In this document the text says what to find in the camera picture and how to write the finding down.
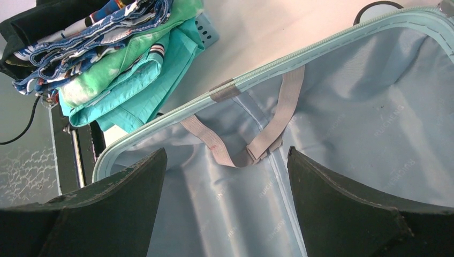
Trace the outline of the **light blue perforated plastic basket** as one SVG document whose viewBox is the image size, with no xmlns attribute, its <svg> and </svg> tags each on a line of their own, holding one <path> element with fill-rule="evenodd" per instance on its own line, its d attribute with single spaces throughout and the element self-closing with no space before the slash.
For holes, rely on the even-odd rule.
<svg viewBox="0 0 454 257">
<path fill-rule="evenodd" d="M 205 49 L 209 48 L 220 39 L 220 35 L 216 28 L 205 13 L 201 13 L 195 18 L 195 24 Z"/>
</svg>

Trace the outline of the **teal garment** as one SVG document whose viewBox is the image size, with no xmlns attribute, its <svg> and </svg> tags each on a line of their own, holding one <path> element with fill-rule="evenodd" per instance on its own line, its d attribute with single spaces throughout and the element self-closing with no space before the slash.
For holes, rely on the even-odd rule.
<svg viewBox="0 0 454 257">
<path fill-rule="evenodd" d="M 163 52 L 150 47 L 149 53 L 91 103 L 70 108 L 61 95 L 60 106 L 70 124 L 81 127 L 96 121 L 102 131 L 118 126 L 131 133 L 154 119 L 194 58 L 204 50 L 195 19 L 172 29 L 160 42 Z"/>
</svg>

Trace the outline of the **green white patterned cloth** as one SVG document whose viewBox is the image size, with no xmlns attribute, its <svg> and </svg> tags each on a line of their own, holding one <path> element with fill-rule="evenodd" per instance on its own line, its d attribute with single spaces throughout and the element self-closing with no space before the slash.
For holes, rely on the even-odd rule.
<svg viewBox="0 0 454 257">
<path fill-rule="evenodd" d="M 102 57 L 89 69 L 58 88 L 59 102 L 71 109 L 107 91 L 110 84 L 150 52 L 163 56 L 170 31 L 203 11 L 203 1 L 174 1 L 165 24 L 132 36 L 126 47 Z"/>
</svg>

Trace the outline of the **dark blue patterned clothing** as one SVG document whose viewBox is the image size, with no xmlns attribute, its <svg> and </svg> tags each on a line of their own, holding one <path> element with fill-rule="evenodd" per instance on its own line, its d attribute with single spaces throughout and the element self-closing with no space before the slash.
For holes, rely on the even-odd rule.
<svg viewBox="0 0 454 257">
<path fill-rule="evenodd" d="M 33 68 L 13 81 L 21 94 L 41 92 L 35 87 L 65 80 L 88 69 L 106 51 L 122 48 L 134 34 L 158 27 L 171 15 L 172 1 L 108 1 L 101 9 L 13 53 L 9 62 Z"/>
</svg>

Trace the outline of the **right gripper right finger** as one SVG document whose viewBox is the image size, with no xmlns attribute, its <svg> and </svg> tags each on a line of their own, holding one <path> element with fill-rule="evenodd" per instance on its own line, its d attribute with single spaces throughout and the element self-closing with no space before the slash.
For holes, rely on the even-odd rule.
<svg viewBox="0 0 454 257">
<path fill-rule="evenodd" d="M 453 208 L 376 190 L 296 147 L 287 157 L 308 256 L 453 256 Z"/>
</svg>

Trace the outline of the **light blue hard-shell suitcase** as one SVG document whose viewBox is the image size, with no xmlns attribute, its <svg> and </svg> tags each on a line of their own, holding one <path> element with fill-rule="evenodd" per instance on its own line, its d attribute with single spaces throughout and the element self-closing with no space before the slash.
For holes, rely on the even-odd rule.
<svg viewBox="0 0 454 257">
<path fill-rule="evenodd" d="M 453 1 L 355 25 L 230 79 L 110 146 L 97 182 L 164 149 L 150 256 L 308 256 L 290 147 L 376 190 L 453 208 Z"/>
</svg>

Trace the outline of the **black garment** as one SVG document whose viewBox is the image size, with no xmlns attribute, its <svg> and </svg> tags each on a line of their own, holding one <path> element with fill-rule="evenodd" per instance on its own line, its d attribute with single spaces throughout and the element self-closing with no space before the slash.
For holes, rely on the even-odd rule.
<svg viewBox="0 0 454 257">
<path fill-rule="evenodd" d="M 1 72 L 13 79 L 27 77 L 27 70 L 13 67 L 6 59 L 36 41 L 65 29 L 101 9 L 107 1 L 36 1 L 36 7 L 1 22 L 1 36 L 6 40 Z"/>
</svg>

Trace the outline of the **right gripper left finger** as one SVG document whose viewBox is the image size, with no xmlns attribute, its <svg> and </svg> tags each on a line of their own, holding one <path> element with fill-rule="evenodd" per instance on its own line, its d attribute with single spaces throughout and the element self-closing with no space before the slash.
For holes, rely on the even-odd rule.
<svg viewBox="0 0 454 257">
<path fill-rule="evenodd" d="M 1 209 L 1 256 L 146 256 L 167 154 L 46 203 Z"/>
</svg>

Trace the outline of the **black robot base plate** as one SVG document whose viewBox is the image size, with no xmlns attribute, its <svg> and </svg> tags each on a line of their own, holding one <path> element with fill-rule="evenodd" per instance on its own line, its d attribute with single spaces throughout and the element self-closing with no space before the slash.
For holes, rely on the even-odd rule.
<svg viewBox="0 0 454 257">
<path fill-rule="evenodd" d="M 58 105 L 50 109 L 50 121 L 60 194 L 91 184 L 96 161 L 106 148 L 98 123 L 73 127 Z"/>
</svg>

